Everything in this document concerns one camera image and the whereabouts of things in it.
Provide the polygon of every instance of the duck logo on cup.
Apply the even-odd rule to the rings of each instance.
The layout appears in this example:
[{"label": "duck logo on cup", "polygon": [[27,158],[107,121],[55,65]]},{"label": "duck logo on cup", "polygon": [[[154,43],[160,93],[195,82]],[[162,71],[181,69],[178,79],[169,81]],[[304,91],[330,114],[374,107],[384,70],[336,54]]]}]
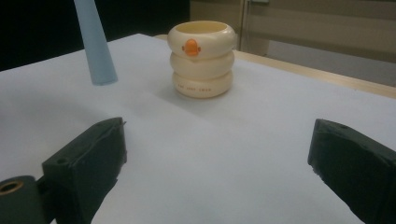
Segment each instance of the duck logo on cup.
[{"label": "duck logo on cup", "polygon": [[197,56],[201,51],[201,47],[198,47],[198,43],[194,39],[187,40],[181,49],[189,56]]}]

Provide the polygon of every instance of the cup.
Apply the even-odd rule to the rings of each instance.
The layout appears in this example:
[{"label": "cup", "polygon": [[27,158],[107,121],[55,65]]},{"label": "cup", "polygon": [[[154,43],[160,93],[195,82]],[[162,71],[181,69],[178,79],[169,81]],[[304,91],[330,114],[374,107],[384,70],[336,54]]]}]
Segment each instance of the cup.
[{"label": "cup", "polygon": [[168,34],[173,83],[184,95],[209,98],[231,88],[234,62],[233,28],[219,21],[190,21]]}]

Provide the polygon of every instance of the light blue stick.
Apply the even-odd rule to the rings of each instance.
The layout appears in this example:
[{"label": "light blue stick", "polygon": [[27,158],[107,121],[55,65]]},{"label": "light blue stick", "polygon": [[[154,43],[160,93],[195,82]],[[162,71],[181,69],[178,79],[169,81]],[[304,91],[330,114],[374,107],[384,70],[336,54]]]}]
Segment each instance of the light blue stick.
[{"label": "light blue stick", "polygon": [[102,86],[116,82],[116,70],[94,0],[74,2],[93,85]]}]

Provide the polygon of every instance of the cup opening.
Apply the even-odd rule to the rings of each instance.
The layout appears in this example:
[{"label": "cup opening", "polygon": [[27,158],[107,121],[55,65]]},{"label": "cup opening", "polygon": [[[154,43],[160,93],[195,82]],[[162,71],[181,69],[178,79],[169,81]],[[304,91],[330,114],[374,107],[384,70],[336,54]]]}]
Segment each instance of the cup opening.
[{"label": "cup opening", "polygon": [[218,21],[192,21],[180,24],[176,30],[186,34],[210,34],[227,29],[227,24]]}]

